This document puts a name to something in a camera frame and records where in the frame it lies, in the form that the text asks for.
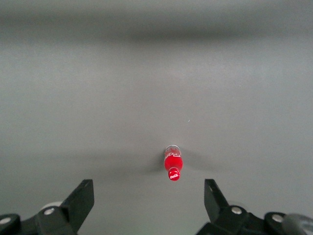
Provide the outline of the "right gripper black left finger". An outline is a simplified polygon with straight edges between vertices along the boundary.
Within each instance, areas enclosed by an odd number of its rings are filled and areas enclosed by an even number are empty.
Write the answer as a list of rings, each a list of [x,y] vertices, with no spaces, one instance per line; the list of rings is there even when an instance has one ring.
[[[60,205],[51,204],[24,221],[16,213],[0,216],[2,235],[76,235],[94,205],[93,180],[83,180]]]

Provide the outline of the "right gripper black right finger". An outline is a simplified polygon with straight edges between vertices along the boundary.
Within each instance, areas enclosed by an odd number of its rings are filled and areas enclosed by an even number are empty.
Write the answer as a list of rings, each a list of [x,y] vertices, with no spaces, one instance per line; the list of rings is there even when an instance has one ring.
[[[285,235],[281,212],[268,212],[258,218],[243,207],[231,205],[222,194],[216,181],[204,181],[204,206],[209,222],[198,235]]]

